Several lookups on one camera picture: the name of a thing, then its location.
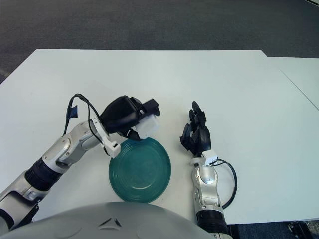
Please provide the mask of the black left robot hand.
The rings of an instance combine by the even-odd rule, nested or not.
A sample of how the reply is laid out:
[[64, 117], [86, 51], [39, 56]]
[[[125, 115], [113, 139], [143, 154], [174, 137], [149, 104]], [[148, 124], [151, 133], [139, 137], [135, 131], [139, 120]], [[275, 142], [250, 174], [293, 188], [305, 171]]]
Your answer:
[[135, 97], [121, 96], [104, 109], [99, 119], [107, 133], [117, 133], [133, 141], [142, 141], [142, 134], [133, 130], [133, 127], [151, 115], [160, 115], [159, 104], [154, 99], [142, 103]]

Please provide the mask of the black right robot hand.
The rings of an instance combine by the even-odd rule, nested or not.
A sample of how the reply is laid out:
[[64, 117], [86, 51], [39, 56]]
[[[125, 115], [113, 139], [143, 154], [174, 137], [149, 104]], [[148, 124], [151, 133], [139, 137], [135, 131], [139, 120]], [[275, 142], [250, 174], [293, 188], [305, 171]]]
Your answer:
[[192, 102], [189, 110], [189, 120], [180, 136], [181, 145], [195, 157], [200, 157], [202, 152], [211, 149], [210, 132], [206, 126], [205, 112], [201, 110], [196, 101]]

